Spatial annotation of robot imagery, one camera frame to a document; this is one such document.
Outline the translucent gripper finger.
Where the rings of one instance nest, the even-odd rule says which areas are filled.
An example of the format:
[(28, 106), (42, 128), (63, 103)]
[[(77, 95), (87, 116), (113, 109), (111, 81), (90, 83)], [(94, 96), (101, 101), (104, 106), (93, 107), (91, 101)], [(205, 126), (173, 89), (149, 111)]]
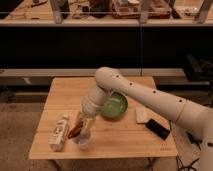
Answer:
[(75, 124), (74, 124), (74, 127), (73, 127), (73, 129), (72, 129), (72, 131), (73, 131), (73, 133), (75, 134), (77, 131), (78, 131), (78, 129), (80, 128), (80, 122), (81, 122), (81, 118), (80, 118), (80, 116), (78, 116), (78, 117), (76, 117), (76, 120), (75, 120)]
[(81, 130), (81, 134), (86, 138), (90, 137), (91, 136), (91, 127), (88, 125), (84, 126)]

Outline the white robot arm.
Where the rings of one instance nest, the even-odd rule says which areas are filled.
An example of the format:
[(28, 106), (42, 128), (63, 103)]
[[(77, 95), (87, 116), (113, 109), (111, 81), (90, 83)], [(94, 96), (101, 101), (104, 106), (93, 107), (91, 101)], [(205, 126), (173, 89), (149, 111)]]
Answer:
[(77, 124), (83, 122), (77, 137), (90, 132), (88, 119), (101, 111), (111, 92), (124, 94), (167, 120), (182, 126), (202, 141), (199, 171), (213, 171), (213, 108), (168, 94), (126, 79), (119, 70), (101, 67), (95, 72), (96, 85), (82, 100)]

